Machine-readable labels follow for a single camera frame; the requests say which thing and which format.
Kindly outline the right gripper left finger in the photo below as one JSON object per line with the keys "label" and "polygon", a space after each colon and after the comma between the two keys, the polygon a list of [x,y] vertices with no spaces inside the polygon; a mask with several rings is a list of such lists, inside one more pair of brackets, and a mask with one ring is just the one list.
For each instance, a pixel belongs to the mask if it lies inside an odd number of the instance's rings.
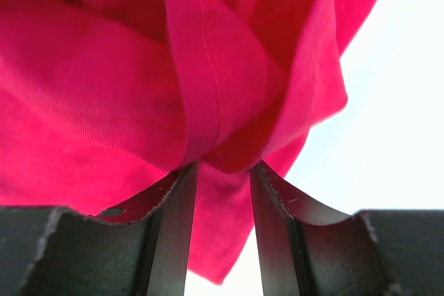
{"label": "right gripper left finger", "polygon": [[1,208],[2,295],[182,295],[197,167],[85,216]]}

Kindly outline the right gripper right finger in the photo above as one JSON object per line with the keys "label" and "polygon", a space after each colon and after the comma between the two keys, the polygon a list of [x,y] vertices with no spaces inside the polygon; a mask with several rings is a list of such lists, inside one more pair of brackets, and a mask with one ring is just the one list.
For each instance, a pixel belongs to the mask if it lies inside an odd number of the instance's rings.
{"label": "right gripper right finger", "polygon": [[261,162],[250,171],[265,295],[442,295],[443,212],[348,215]]}

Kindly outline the magenta t shirt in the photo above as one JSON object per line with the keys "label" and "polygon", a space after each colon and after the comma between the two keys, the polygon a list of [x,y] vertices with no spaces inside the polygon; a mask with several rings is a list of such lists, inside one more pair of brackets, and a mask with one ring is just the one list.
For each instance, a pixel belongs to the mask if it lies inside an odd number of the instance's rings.
{"label": "magenta t shirt", "polygon": [[347,102],[376,0],[1,0],[1,204],[89,215],[200,164],[188,267],[221,284],[253,228],[248,169],[285,175]]}

